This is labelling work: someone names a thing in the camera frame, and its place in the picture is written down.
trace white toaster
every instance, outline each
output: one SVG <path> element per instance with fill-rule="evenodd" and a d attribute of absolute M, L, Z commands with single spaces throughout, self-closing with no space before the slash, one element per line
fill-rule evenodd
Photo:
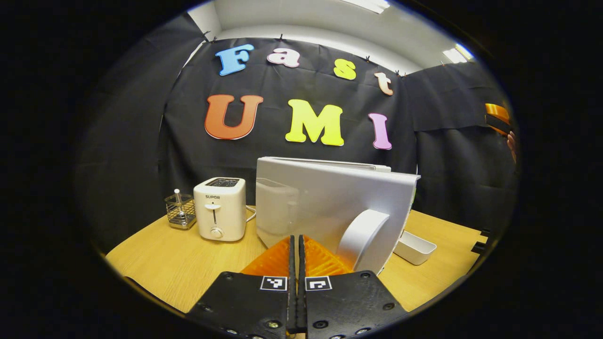
<path fill-rule="evenodd" d="M 206 239 L 237 241 L 245 234 L 245 180 L 215 177 L 193 189 L 199 234 Z"/>

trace ceiling light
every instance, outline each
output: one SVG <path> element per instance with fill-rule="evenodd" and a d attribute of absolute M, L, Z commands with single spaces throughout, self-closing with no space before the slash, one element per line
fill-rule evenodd
<path fill-rule="evenodd" d="M 444 55 L 450 59 L 451 62 L 459 63 L 459 62 L 467 62 L 467 59 L 463 57 L 463 55 L 457 51 L 456 49 L 449 49 L 447 51 L 443 51 Z"/>
<path fill-rule="evenodd" d="M 356 6 L 360 6 L 362 8 L 366 8 L 367 10 L 373 11 L 377 14 L 383 13 L 383 11 L 388 8 L 390 5 L 385 0 L 342 0 L 344 2 L 349 2 L 350 4 L 354 4 Z"/>
<path fill-rule="evenodd" d="M 466 50 L 465 47 L 463 47 L 457 43 L 456 46 L 454 46 L 454 48 L 457 51 L 459 51 L 459 53 L 461 53 L 463 55 L 463 57 L 465 57 L 465 59 L 467 59 L 467 60 L 473 59 L 473 55 L 471 53 L 469 53 L 469 51 Z"/>

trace white tray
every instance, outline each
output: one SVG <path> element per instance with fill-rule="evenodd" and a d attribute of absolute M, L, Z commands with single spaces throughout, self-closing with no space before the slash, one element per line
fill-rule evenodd
<path fill-rule="evenodd" d="M 413 265 L 420 265 L 429 259 L 436 248 L 434 243 L 404 231 L 398 239 L 394 253 Z"/>

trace letter m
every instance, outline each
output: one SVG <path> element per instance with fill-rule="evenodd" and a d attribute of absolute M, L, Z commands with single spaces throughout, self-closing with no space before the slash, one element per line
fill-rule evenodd
<path fill-rule="evenodd" d="M 318 116 L 305 100 L 289 100 L 289 106 L 293 108 L 291 118 L 291 131 L 285 135 L 287 141 L 304 142 L 306 136 L 303 134 L 303 127 L 312 142 L 316 142 L 324 130 L 324 135 L 320 141 L 325 145 L 343 146 L 341 138 L 341 127 L 339 126 L 339 116 L 343 110 L 334 105 L 326 105 Z"/>

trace orange gripper pad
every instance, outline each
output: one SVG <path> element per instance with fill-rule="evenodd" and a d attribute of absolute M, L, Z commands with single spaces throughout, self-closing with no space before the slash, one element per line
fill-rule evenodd
<path fill-rule="evenodd" d="M 241 271 L 252 276 L 289 276 L 289 237 L 277 242 Z"/>
<path fill-rule="evenodd" d="M 306 277 L 336 276 L 354 272 L 352 268 L 316 240 L 303 236 Z"/>

